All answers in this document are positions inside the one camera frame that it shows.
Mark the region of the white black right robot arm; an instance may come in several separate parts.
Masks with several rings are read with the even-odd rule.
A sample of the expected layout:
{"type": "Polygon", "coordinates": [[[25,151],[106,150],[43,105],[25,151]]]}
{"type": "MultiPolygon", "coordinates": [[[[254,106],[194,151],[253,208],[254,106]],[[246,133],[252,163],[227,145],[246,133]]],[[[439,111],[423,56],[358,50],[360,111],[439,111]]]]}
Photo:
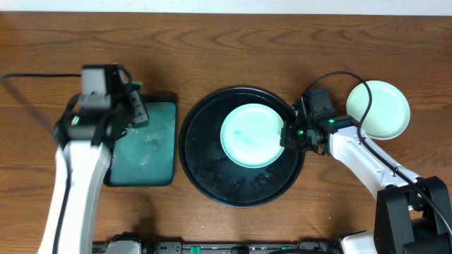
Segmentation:
{"type": "Polygon", "coordinates": [[[286,121],[280,144],[342,162],[376,199],[374,230],[346,236],[344,253],[450,253],[451,204],[446,184],[397,163],[351,117],[286,121]]]}

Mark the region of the round black tray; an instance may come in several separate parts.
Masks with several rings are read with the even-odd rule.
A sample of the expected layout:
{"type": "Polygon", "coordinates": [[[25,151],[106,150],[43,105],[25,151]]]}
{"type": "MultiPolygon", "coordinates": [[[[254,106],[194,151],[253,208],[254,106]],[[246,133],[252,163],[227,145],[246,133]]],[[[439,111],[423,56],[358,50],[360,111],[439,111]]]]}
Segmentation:
{"type": "Polygon", "coordinates": [[[220,144],[226,116],[245,104],[263,104],[284,120],[295,113],[279,96],[256,87],[229,87],[199,101],[187,114],[179,134],[179,158],[190,182],[208,198],[233,207],[255,207],[284,194],[299,176],[305,154],[284,150],[268,166],[250,169],[227,157],[220,144]]]}

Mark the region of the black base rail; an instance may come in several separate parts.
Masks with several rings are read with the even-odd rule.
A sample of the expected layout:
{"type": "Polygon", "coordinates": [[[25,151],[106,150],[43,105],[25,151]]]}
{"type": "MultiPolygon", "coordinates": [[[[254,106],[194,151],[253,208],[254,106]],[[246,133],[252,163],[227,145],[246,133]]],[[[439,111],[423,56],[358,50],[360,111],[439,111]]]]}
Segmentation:
{"type": "Polygon", "coordinates": [[[124,232],[108,241],[94,242],[93,253],[143,253],[143,254],[232,254],[232,253],[342,253],[337,240],[298,242],[189,242],[182,238],[146,238],[124,232]]]}

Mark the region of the dark green rectangular tray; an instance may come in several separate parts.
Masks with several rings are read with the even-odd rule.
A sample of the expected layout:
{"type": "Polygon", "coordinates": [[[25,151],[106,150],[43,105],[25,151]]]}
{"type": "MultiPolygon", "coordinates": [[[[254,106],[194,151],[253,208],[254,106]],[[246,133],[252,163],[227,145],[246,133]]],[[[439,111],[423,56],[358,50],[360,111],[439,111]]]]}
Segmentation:
{"type": "Polygon", "coordinates": [[[113,146],[104,178],[109,187],[168,186],[174,177],[177,97],[143,97],[149,119],[126,130],[113,146]]]}

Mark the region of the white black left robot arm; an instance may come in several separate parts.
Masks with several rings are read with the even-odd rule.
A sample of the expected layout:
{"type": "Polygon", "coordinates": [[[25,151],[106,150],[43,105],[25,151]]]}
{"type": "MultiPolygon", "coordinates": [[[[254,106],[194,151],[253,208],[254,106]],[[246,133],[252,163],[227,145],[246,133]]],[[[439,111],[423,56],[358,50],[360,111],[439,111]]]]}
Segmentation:
{"type": "Polygon", "coordinates": [[[148,119],[142,83],[74,95],[54,127],[58,143],[52,201],[39,253],[91,253],[100,190],[116,141],[148,119]],[[117,96],[108,108],[99,105],[117,96]]]}

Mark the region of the mint green plate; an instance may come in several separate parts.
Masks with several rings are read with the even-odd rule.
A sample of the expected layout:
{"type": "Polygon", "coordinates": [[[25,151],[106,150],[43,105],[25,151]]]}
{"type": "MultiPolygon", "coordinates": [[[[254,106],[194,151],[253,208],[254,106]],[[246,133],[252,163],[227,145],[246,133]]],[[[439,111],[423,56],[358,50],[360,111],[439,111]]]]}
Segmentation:
{"type": "MultiPolygon", "coordinates": [[[[362,125],[372,139],[389,140],[399,136],[410,122],[410,106],[395,86],[381,80],[368,80],[372,103],[362,125]]],[[[369,102],[364,84],[355,87],[346,102],[346,112],[359,121],[369,102]]]]}
{"type": "Polygon", "coordinates": [[[226,116],[220,129],[220,143],[235,164],[261,168],[283,153],[282,128],[283,119],[274,109],[263,104],[244,104],[226,116]]]}

